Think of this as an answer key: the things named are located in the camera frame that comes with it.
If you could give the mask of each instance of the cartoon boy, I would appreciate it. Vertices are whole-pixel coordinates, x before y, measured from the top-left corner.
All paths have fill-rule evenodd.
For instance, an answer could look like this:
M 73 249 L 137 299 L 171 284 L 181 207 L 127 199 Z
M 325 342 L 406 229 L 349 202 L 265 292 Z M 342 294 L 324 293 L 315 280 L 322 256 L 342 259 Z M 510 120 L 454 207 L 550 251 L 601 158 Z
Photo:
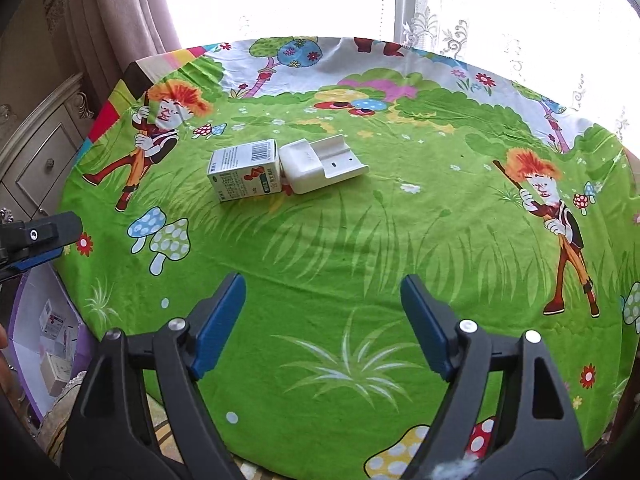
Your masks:
M 558 236 L 560 240 L 560 260 L 558 261 L 558 277 L 556 292 L 553 299 L 546 304 L 543 314 L 552 316 L 564 312 L 562 298 L 562 282 L 564 281 L 564 266 L 567 261 L 574 266 L 582 284 L 582 290 L 587 295 L 591 307 L 591 317 L 598 317 L 600 310 L 593 293 L 593 280 L 587 273 L 582 257 L 584 241 L 580 234 L 578 222 L 569 211 L 566 204 L 560 200 L 558 193 L 558 179 L 561 172 L 549 160 L 539 158 L 531 150 L 513 148 L 507 153 L 507 164 L 504 168 L 506 175 L 514 182 L 526 180 L 535 189 L 543 203 L 539 204 L 529 191 L 520 189 L 522 206 L 532 215 L 542 217 L 545 228 Z
M 146 121 L 149 117 L 148 100 L 159 102 L 154 124 Z M 146 93 L 145 105 L 132 118 L 133 127 L 138 130 L 135 149 L 98 173 L 85 173 L 82 178 L 98 186 L 111 171 L 130 166 L 129 177 L 115 207 L 116 211 L 124 211 L 149 168 L 162 162 L 178 143 L 177 127 L 193 116 L 202 116 L 210 111 L 212 106 L 202 99 L 200 89 L 185 81 L 171 79 L 151 87 Z

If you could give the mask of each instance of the purple box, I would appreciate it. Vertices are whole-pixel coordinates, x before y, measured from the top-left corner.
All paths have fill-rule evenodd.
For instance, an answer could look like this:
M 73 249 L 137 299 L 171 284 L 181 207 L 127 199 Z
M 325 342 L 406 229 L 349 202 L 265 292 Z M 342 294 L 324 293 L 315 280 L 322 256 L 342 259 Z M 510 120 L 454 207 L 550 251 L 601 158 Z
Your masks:
M 23 274 L 11 312 L 9 350 L 14 358 L 20 384 L 40 420 L 56 400 L 49 395 L 40 372 L 40 314 L 47 301 L 50 301 L 57 313 L 64 316 L 65 325 L 78 327 L 76 354 L 71 367 L 72 378 L 87 370 L 97 344 L 50 264 L 42 264 Z M 61 344 L 63 333 L 61 330 L 52 343 Z

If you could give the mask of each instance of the barcode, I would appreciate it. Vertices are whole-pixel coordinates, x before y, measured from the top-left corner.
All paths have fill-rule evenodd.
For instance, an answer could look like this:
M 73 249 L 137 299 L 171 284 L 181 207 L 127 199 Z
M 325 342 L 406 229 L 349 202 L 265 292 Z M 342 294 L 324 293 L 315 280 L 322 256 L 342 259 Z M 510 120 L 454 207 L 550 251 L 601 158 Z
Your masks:
M 263 160 L 269 156 L 269 143 L 260 142 L 251 147 L 251 162 Z

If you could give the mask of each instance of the cartoon tablecloth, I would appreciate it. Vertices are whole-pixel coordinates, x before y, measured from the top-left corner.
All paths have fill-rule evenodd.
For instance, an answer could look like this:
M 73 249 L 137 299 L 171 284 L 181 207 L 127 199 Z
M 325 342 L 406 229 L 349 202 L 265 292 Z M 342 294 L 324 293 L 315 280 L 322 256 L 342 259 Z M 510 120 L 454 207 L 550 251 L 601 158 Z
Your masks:
M 446 389 L 399 302 L 412 272 L 492 332 L 538 330 L 597 440 L 640 332 L 640 205 L 614 135 L 487 70 L 360 38 L 212 44 L 127 79 L 66 183 L 60 210 L 86 233 L 58 270 L 98 335 L 156 330 L 245 275 L 200 381 L 231 451 L 300 480 L 398 478 Z M 217 148 L 336 134 L 369 174 L 226 203 L 207 180 Z

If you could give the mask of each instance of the wooden dresser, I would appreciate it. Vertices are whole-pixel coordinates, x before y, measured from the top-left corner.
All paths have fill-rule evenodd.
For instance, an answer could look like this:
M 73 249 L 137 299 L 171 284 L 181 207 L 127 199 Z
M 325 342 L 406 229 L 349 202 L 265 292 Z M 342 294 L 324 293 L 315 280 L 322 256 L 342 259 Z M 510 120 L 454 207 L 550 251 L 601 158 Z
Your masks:
M 15 221 L 56 211 L 76 153 L 94 122 L 81 84 L 82 74 L 67 79 L 0 140 L 0 208 Z

